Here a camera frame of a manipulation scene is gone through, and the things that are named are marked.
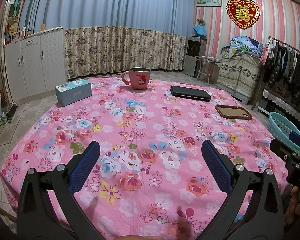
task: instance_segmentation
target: mug handle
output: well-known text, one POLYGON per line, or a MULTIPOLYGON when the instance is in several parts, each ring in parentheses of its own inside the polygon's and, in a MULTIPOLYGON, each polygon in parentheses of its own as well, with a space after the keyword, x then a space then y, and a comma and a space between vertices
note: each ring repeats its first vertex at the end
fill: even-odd
POLYGON ((121 79, 126 85, 130 85, 130 81, 128 81, 124 78, 124 75, 126 75, 126 74, 129 74, 129 71, 123 72, 121 75, 121 79))

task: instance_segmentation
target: black wallet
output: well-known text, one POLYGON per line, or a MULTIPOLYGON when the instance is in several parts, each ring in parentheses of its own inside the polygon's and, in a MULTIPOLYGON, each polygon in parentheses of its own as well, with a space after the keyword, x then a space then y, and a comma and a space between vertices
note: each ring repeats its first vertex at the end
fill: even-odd
POLYGON ((187 98, 207 102, 211 100, 211 96, 206 91, 200 89, 172 86, 170 91, 173 96, 179 98, 187 98))

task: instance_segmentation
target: cabinet door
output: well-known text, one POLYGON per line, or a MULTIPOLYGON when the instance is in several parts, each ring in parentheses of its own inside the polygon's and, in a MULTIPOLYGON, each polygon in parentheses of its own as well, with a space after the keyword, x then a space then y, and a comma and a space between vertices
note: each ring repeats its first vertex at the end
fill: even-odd
POLYGON ((13 101, 27 98, 28 93, 21 65, 20 41, 4 48, 8 84, 13 101))
POLYGON ((41 64, 40 43, 21 49, 21 64, 29 96, 46 92, 41 64))
POLYGON ((47 91, 66 83, 63 52, 63 29, 40 35, 42 70, 47 91))

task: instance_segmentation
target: pink floral tablecloth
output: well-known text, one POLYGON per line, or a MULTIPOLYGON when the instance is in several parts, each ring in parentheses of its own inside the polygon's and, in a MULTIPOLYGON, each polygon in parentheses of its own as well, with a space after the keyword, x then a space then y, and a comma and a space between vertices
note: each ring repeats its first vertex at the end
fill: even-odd
MULTIPOLYGON (((66 164, 92 140, 100 143, 100 158, 74 196, 106 239, 195 239, 226 198, 202 158, 206 139, 250 171, 271 168, 284 190, 287 170, 270 151, 273 137, 267 129, 255 118, 225 119, 215 110, 216 104, 238 105, 227 92, 159 80, 151 80, 147 91, 113 77, 89 81, 91 97, 50 108, 5 161, 1 176, 14 209, 29 168, 50 171, 66 164), (176 98, 172 85, 205 89, 212 100, 176 98)), ((66 221, 55 195, 50 198, 59 219, 66 221)))

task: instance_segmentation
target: brown phone case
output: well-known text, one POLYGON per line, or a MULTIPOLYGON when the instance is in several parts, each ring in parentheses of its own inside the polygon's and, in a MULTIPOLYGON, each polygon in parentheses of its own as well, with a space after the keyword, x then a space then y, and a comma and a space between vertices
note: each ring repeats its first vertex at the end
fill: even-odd
POLYGON ((239 106, 216 105, 216 110, 223 118, 251 120, 252 115, 239 106))

